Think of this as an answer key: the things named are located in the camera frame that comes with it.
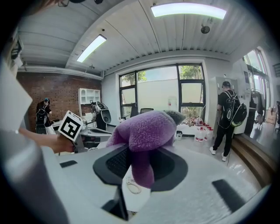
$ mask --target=baseball cap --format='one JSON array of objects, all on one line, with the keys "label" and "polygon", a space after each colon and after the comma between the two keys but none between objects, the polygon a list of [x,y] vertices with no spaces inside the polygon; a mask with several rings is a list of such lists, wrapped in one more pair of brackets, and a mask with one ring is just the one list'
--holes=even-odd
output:
[{"label": "baseball cap", "polygon": [[225,81],[225,82],[223,82],[223,85],[222,86],[227,86],[227,87],[231,87],[231,84],[230,84],[230,82],[228,82],[228,81]]}]

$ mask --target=black t-shirt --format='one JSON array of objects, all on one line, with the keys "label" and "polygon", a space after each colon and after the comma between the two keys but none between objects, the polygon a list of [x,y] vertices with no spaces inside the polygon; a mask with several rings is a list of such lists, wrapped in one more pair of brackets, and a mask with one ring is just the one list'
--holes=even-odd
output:
[{"label": "black t-shirt", "polygon": [[52,110],[50,109],[49,105],[45,106],[44,101],[42,101],[42,102],[40,102],[40,103],[37,104],[36,113],[38,113],[38,111],[39,111],[40,109],[43,109],[43,110],[45,110],[45,112],[46,112],[47,120],[46,120],[46,122],[45,122],[45,127],[50,127],[50,126],[52,125],[52,123],[50,122],[50,120],[49,120],[49,118],[48,118],[48,114],[49,114]]},{"label": "black t-shirt", "polygon": [[[232,90],[228,90],[228,92],[233,95],[234,92]],[[222,117],[220,119],[220,126],[223,128],[228,128],[230,126],[230,121],[227,119],[227,103],[226,100],[229,99],[228,95],[225,92],[222,92],[218,96],[218,104],[222,106]]]}]

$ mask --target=floor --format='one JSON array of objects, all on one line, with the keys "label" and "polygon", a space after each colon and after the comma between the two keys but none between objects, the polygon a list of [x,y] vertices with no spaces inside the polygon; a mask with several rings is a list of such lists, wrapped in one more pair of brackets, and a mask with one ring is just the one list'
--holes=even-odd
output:
[{"label": "floor", "polygon": [[221,154],[224,148],[224,141],[218,148],[216,155],[212,155],[209,151],[209,147],[204,145],[203,143],[198,143],[194,141],[192,137],[183,137],[180,141],[175,141],[174,146],[184,146],[188,150],[196,151],[202,154],[209,155],[210,157],[217,159],[222,164],[227,166],[230,170],[232,170],[236,175],[240,178],[243,178],[245,181],[249,182],[257,193],[261,186],[253,173],[247,167],[247,165],[242,161],[242,159],[233,151],[230,151],[230,155],[227,157],[225,162],[222,161]]},{"label": "floor", "polygon": [[261,150],[271,159],[278,162],[280,158],[280,132],[275,131],[273,124],[264,122],[261,126],[254,124],[250,138],[261,144]]}]

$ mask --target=purple plush toy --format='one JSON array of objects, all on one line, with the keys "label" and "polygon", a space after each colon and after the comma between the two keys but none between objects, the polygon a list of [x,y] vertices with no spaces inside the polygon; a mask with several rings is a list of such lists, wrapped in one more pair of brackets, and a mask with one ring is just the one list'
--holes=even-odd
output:
[{"label": "purple plush toy", "polygon": [[121,122],[107,146],[126,143],[132,151],[132,174],[140,186],[151,188],[154,172],[149,151],[172,145],[177,125],[185,116],[176,111],[150,111]]}]

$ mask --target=ceiling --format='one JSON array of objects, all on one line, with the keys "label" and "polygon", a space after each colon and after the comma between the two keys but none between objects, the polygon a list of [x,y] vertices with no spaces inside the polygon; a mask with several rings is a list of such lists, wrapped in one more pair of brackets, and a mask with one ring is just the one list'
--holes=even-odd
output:
[{"label": "ceiling", "polygon": [[[86,0],[25,17],[19,25],[24,44],[22,60],[27,65],[100,75],[133,59],[167,51],[201,50],[241,58],[250,41],[264,34],[260,29],[256,32],[256,22],[248,13],[225,0],[188,0],[226,10],[224,20],[193,14],[153,16],[153,3],[170,2],[182,0],[104,0],[99,5]],[[208,34],[201,33],[202,24],[210,27]],[[107,41],[83,63],[77,62],[99,34]]]}]

